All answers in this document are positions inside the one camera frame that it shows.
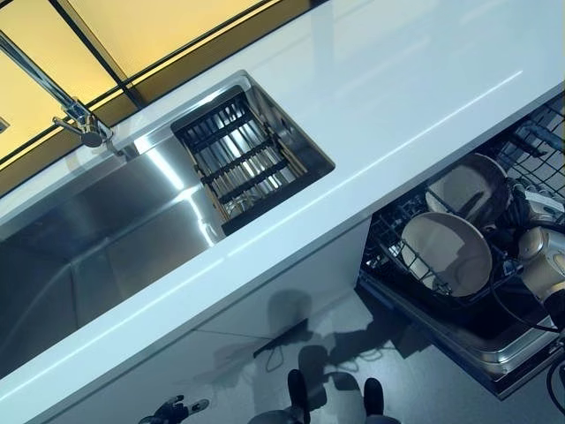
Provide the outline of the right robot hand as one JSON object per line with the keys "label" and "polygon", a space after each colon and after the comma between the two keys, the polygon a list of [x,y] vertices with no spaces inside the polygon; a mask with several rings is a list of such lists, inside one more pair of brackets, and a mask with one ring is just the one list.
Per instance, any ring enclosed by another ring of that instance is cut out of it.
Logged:
{"label": "right robot hand", "polygon": [[516,183],[511,188],[511,198],[507,209],[511,227],[544,227],[564,232],[564,204],[548,193],[536,191],[533,185]]}

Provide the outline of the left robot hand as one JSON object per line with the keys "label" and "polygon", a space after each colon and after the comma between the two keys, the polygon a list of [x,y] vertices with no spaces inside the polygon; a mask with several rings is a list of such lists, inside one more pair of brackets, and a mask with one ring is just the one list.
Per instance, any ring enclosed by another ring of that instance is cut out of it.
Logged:
{"label": "left robot hand", "polygon": [[185,397],[178,395],[161,404],[158,409],[149,416],[142,418],[139,424],[178,424],[189,416],[200,413],[209,407],[208,399],[201,399],[190,405],[184,403]]}

